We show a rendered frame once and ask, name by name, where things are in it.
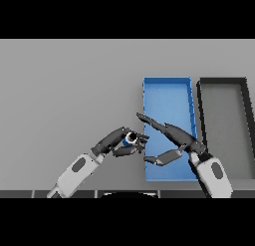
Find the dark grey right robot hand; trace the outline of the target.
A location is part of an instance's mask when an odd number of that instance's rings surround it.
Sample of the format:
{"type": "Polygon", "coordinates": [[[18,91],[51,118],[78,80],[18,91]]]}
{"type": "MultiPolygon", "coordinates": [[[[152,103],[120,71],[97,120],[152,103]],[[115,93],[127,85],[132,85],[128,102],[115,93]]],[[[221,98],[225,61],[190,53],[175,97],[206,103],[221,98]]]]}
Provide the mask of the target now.
{"type": "Polygon", "coordinates": [[[160,131],[177,146],[177,149],[168,150],[158,156],[145,156],[143,158],[144,161],[155,163],[158,166],[165,166],[179,159],[183,151],[196,153],[200,162],[204,162],[212,157],[212,155],[206,151],[206,146],[203,143],[182,128],[170,123],[158,123],[154,119],[140,113],[136,115],[142,122],[148,123],[154,129],[160,131]]]}

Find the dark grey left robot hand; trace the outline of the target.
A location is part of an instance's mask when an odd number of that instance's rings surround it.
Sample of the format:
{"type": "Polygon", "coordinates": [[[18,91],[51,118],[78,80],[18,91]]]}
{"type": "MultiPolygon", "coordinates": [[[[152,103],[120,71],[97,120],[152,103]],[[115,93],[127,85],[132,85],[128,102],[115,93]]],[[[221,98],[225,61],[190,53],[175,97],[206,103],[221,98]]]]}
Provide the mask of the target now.
{"type": "Polygon", "coordinates": [[[135,152],[142,153],[144,150],[143,145],[147,143],[147,140],[147,135],[138,133],[129,127],[122,126],[110,132],[107,136],[101,139],[94,147],[91,148],[91,151],[95,156],[99,156],[100,154],[108,154],[110,152],[113,153],[114,157],[132,155],[135,152]],[[136,133],[136,144],[132,146],[124,146],[123,139],[129,132],[136,133]]]}

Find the blue bin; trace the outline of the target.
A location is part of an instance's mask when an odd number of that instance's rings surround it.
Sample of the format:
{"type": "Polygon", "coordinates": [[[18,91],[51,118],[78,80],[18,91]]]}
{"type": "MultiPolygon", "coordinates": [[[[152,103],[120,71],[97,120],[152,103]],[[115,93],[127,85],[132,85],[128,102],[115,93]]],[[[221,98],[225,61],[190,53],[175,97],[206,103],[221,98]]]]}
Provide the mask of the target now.
{"type": "MultiPolygon", "coordinates": [[[[190,77],[144,77],[143,113],[158,123],[170,123],[197,136],[190,77]]],[[[188,164],[188,154],[165,165],[145,164],[148,182],[196,181],[188,164]]]]}

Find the dark grey bin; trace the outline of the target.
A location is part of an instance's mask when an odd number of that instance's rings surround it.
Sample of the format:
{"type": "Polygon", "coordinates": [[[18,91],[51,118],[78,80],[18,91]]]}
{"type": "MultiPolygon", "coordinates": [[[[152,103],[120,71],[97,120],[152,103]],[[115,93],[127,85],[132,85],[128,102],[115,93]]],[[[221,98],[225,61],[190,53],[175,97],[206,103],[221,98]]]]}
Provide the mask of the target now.
{"type": "Polygon", "coordinates": [[[247,79],[200,78],[202,141],[230,179],[255,179],[255,121],[247,79]]]}

